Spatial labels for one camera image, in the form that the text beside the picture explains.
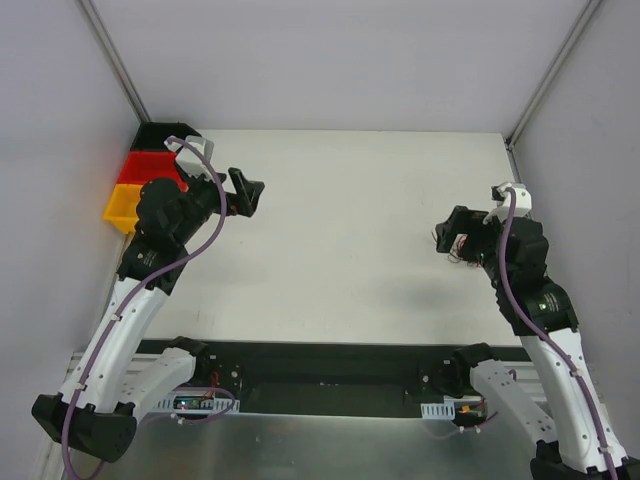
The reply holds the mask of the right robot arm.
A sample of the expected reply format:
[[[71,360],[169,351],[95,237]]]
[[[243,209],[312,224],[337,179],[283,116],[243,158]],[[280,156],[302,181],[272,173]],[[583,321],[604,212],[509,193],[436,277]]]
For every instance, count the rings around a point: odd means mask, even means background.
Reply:
[[[460,256],[487,274],[500,313],[534,365],[549,409],[543,411],[485,343],[454,351],[432,378],[439,393],[479,394],[521,435],[535,479],[636,479],[628,455],[605,419],[586,367],[578,321],[566,291],[546,273],[549,243],[540,223],[510,215],[453,208],[435,228],[436,250],[448,253],[458,237]]]

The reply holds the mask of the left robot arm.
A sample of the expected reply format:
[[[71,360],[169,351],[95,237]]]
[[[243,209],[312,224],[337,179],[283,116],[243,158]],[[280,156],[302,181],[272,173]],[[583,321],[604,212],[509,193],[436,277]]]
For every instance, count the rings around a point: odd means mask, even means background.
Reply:
[[[118,461],[138,424],[171,390],[211,387],[214,367],[208,346],[178,337],[160,357],[127,380],[126,371],[151,321],[166,303],[192,254],[187,242],[211,216],[251,217],[265,189],[237,168],[219,178],[220,190],[205,174],[181,189],[171,178],[144,184],[136,206],[135,233],[117,269],[109,306],[94,337],[59,392],[41,394],[31,413],[66,451],[103,462]]]

